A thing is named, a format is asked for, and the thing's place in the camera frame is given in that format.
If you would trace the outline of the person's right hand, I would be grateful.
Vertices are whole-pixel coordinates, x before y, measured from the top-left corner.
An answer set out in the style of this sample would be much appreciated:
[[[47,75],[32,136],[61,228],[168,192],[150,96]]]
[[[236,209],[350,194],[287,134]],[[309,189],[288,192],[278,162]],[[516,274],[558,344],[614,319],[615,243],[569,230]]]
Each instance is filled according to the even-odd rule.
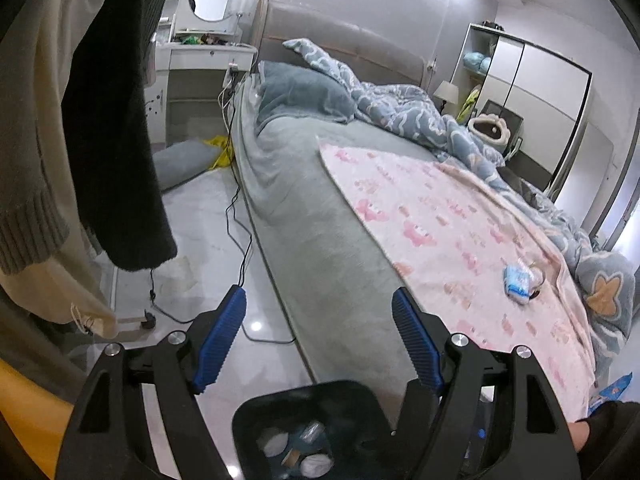
[[[578,420],[578,422],[569,422],[567,424],[570,430],[570,438],[572,439],[574,449],[579,453],[586,445],[590,436],[589,422],[586,420]]]

